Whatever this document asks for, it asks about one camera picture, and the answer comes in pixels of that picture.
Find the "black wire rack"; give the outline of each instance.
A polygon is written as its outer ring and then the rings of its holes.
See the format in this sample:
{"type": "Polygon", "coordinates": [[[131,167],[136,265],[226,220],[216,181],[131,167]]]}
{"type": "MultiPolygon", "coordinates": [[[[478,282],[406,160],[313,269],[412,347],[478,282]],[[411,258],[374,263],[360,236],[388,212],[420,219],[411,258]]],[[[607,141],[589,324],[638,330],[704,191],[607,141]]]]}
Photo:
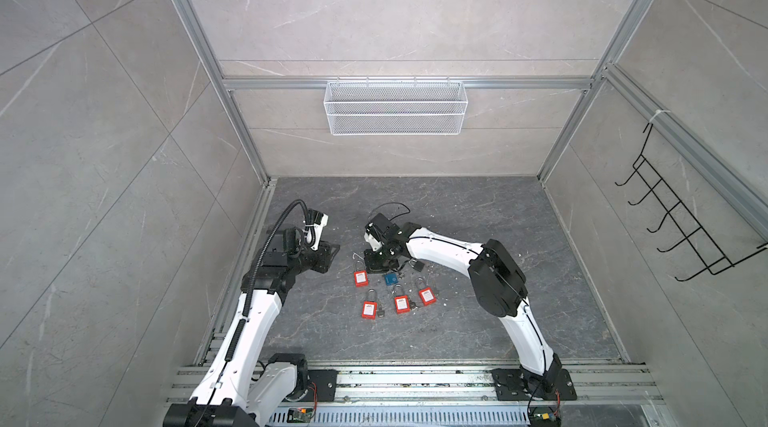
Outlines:
{"type": "Polygon", "coordinates": [[[675,249],[677,246],[681,245],[682,243],[687,243],[688,245],[690,245],[690,248],[694,250],[694,252],[696,253],[696,256],[699,258],[699,260],[701,260],[701,263],[704,265],[704,268],[702,268],[698,272],[694,273],[690,277],[686,277],[684,279],[680,279],[680,278],[678,278],[676,276],[675,280],[677,280],[678,282],[686,282],[687,280],[693,279],[694,277],[698,276],[699,274],[703,273],[704,271],[709,272],[712,275],[717,275],[719,273],[725,272],[726,270],[728,270],[728,269],[730,269],[732,267],[735,267],[735,266],[739,265],[740,263],[744,262],[747,259],[751,259],[752,257],[756,256],[758,253],[763,252],[763,250],[766,250],[766,248],[768,247],[768,242],[763,243],[762,245],[760,245],[756,249],[755,252],[751,253],[750,255],[748,255],[746,257],[743,257],[742,259],[737,260],[736,262],[731,260],[725,254],[723,249],[721,249],[720,246],[717,245],[717,242],[715,242],[715,240],[712,238],[710,233],[706,231],[706,229],[704,228],[703,225],[701,225],[701,222],[699,222],[699,220],[696,218],[696,216],[688,209],[688,206],[686,206],[685,202],[683,202],[680,199],[680,196],[677,195],[677,192],[675,192],[675,190],[667,183],[667,181],[665,181],[664,178],[661,177],[661,174],[659,174],[659,172],[656,170],[656,167],[654,167],[654,165],[652,163],[650,163],[648,161],[648,159],[645,157],[645,154],[644,154],[645,153],[645,146],[648,144],[648,138],[650,137],[650,133],[651,133],[651,131],[653,131],[653,128],[654,128],[654,126],[652,124],[648,123],[645,126],[645,129],[643,129],[643,133],[648,131],[648,134],[646,134],[645,142],[643,142],[643,147],[640,149],[640,155],[638,155],[638,158],[635,159],[635,161],[632,163],[632,168],[633,168],[632,174],[630,174],[630,176],[627,178],[626,181],[621,182],[621,183],[614,182],[614,184],[616,184],[619,187],[621,187],[623,185],[626,185],[630,181],[630,179],[632,177],[634,177],[635,175],[639,176],[639,178],[648,187],[648,192],[646,192],[646,194],[639,201],[637,201],[637,202],[628,202],[628,204],[629,205],[638,205],[640,202],[644,201],[649,195],[653,194],[653,196],[656,198],[656,200],[659,202],[659,204],[661,204],[661,207],[664,208],[664,216],[661,218],[661,222],[659,222],[658,227],[656,227],[654,230],[648,229],[646,227],[646,230],[648,232],[651,232],[651,233],[658,232],[661,229],[661,226],[664,225],[664,221],[666,221],[667,218],[669,218],[669,219],[671,219],[672,222],[674,222],[675,226],[677,227],[677,230],[679,230],[680,233],[683,235],[683,238],[678,240],[677,243],[675,245],[673,245],[672,247],[669,247],[667,249],[659,249],[657,247],[656,250],[658,250],[659,252],[669,252],[670,250],[675,249]],[[640,172],[640,167],[642,167],[643,165],[647,165],[658,176],[659,180],[656,181],[653,185],[651,185],[650,182],[648,182],[648,179],[643,176],[643,173],[640,172]],[[658,193],[656,192],[656,188],[658,188],[661,185],[664,185],[669,190],[669,192],[672,193],[672,195],[674,196],[674,199],[676,201],[672,205],[672,207],[670,207],[670,208],[668,208],[667,205],[664,202],[661,201],[661,198],[659,197],[658,193]],[[685,230],[680,226],[680,222],[677,221],[677,219],[675,218],[675,214],[673,212],[677,208],[684,209],[685,212],[688,213],[690,218],[694,220],[694,222],[696,223],[696,228],[694,230],[691,230],[689,233],[685,233],[685,230]],[[694,243],[690,241],[691,236],[693,236],[697,232],[704,233],[704,235],[706,235],[706,238],[709,239],[710,242],[714,245],[715,249],[717,249],[717,252],[719,253],[720,256],[714,262],[707,263],[704,260],[704,258],[701,256],[701,253],[696,248],[694,243]]]}

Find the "zip tie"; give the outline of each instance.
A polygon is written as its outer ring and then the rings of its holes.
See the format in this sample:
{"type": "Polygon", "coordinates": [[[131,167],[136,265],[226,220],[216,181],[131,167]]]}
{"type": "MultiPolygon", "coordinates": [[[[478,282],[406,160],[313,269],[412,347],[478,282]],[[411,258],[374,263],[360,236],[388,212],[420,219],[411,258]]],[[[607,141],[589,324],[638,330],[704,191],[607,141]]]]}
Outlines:
{"type": "Polygon", "coordinates": [[[672,111],[665,111],[665,110],[662,110],[662,109],[656,109],[656,113],[654,113],[654,114],[651,116],[651,118],[650,118],[650,119],[648,119],[648,124],[650,124],[651,122],[653,122],[653,121],[654,121],[654,119],[656,118],[656,116],[657,116],[657,115],[659,115],[659,114],[660,114],[660,113],[662,113],[662,112],[671,113],[672,111]]]}

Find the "wire basket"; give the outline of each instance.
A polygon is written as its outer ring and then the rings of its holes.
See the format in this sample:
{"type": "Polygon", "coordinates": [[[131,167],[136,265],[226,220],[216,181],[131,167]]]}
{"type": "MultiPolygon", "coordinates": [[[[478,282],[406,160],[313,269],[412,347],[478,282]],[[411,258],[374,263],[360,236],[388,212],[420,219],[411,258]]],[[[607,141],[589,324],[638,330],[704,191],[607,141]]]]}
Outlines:
{"type": "Polygon", "coordinates": [[[334,81],[323,99],[333,135],[458,134],[467,110],[460,81],[334,81]]]}

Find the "red padlock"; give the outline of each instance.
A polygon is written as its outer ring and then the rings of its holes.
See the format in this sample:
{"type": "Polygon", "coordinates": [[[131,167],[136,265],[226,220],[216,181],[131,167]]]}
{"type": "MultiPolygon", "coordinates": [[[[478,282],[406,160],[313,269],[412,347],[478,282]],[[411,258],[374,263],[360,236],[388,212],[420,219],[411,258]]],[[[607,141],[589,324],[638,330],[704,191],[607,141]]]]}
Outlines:
{"type": "Polygon", "coordinates": [[[376,291],[370,289],[366,295],[366,301],[362,303],[362,318],[363,319],[375,319],[376,311],[379,309],[379,303],[376,302],[376,291]]]}
{"type": "Polygon", "coordinates": [[[427,282],[424,279],[420,277],[416,279],[416,288],[418,288],[418,296],[422,298],[422,302],[424,303],[425,306],[428,306],[430,303],[437,302],[437,298],[435,298],[435,293],[432,292],[432,289],[427,287],[427,282]]]}
{"type": "Polygon", "coordinates": [[[400,284],[397,284],[395,288],[392,290],[392,293],[395,294],[395,312],[397,313],[406,313],[411,311],[411,300],[406,295],[406,290],[402,288],[400,284]],[[402,295],[397,295],[398,287],[402,291],[402,295]]]}
{"type": "Polygon", "coordinates": [[[368,285],[368,273],[365,270],[355,272],[355,285],[357,287],[365,287],[368,285]]]}

